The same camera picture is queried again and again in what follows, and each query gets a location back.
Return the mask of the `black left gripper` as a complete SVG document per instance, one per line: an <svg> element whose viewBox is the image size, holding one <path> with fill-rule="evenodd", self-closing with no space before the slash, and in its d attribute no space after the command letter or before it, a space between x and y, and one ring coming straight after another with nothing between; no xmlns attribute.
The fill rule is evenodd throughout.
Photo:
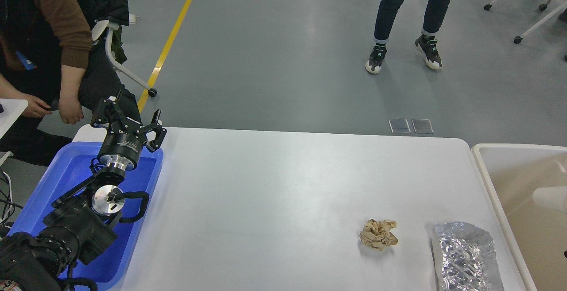
<svg viewBox="0 0 567 291"><path fill-rule="evenodd" d="M160 121L160 109L154 111L149 124L140 126L140 122L136 120L126 121L126 116L119 106L121 96L122 91L119 91L115 97L101 99L93 112L90 125L93 128L106 129L105 140L97 155L99 162L106 166L116 163L122 170L133 170L138 165L142 148L145 146L150 152L157 151L161 148L167 130ZM154 133L154 139L146 137L147 141L144 143L144 138L136 134L139 128L140 133L145 136Z"/></svg>

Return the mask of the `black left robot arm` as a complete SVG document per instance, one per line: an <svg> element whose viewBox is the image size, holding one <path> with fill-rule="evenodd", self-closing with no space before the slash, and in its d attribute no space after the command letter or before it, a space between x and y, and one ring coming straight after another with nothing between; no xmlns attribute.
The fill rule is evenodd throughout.
<svg viewBox="0 0 567 291"><path fill-rule="evenodd" d="M138 166L143 148L160 149L167 130L160 110L142 125L126 117L120 99L121 93L101 99L93 114L91 126L105 128L106 136L91 160L91 176L51 203L45 228L36 236L20 231L1 240L3 291L73 291L77 286L97 291L93 279L73 277L73 270L112 246L119 238L117 224L134 224L146 214L150 194L119 186Z"/></svg>

